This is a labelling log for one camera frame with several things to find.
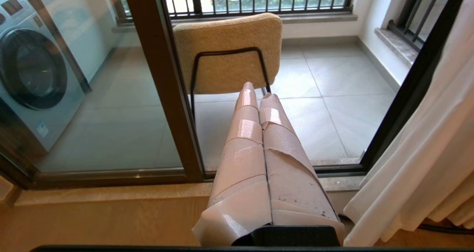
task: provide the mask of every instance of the washing machine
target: washing machine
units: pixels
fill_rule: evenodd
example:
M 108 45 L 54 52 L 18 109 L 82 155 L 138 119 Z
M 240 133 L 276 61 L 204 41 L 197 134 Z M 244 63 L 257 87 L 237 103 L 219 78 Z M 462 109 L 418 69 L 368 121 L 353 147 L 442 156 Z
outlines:
M 28 0 L 0 0 L 0 84 L 1 100 L 46 151 L 84 99 L 60 46 Z

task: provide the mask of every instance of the baseboard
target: baseboard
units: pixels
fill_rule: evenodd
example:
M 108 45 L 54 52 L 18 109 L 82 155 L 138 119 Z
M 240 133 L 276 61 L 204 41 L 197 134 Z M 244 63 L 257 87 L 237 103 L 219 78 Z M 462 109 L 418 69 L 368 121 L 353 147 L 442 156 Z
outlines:
M 393 89 L 395 93 L 400 89 L 400 85 L 395 80 L 395 78 L 388 72 L 384 65 L 379 61 L 379 59 L 372 53 L 372 51 L 366 46 L 366 44 L 359 38 L 356 37 L 355 44 L 362 50 L 362 52 L 367 56 L 369 61 L 374 65 L 377 71 L 382 75 L 382 77 L 387 81 L 388 85 Z
M 283 39 L 284 46 L 303 46 L 305 44 L 353 44 L 357 41 L 357 36 L 332 36 L 332 37 L 310 37 Z

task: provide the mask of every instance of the white curtain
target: white curtain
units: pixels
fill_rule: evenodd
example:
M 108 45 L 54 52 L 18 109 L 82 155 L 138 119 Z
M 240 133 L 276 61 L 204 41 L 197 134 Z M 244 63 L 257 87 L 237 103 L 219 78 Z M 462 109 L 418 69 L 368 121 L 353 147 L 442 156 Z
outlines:
M 464 0 L 421 104 L 344 213 L 345 246 L 371 246 L 424 218 L 474 227 L 474 0 Z

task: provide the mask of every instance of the pink wrapping film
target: pink wrapping film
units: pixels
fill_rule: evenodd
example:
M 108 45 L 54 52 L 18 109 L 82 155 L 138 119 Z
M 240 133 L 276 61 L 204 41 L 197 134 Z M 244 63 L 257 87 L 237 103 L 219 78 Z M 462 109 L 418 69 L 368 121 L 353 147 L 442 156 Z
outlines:
M 344 225 L 339 222 L 277 95 L 267 94 L 260 102 L 259 112 L 273 224 L 330 225 L 342 242 Z
M 245 83 L 222 151 L 208 208 L 193 233 L 203 246 L 231 245 L 271 223 L 271 207 L 256 95 Z

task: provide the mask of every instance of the window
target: window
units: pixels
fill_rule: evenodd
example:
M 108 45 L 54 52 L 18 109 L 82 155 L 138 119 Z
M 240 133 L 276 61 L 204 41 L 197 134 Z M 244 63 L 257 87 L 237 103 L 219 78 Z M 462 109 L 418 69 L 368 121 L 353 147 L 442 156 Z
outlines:
M 240 14 L 350 13 L 352 0 L 166 0 L 173 19 L 225 17 Z M 132 22 L 127 0 L 113 0 L 117 23 Z
M 388 29 L 420 51 L 448 0 L 407 0 L 397 22 Z

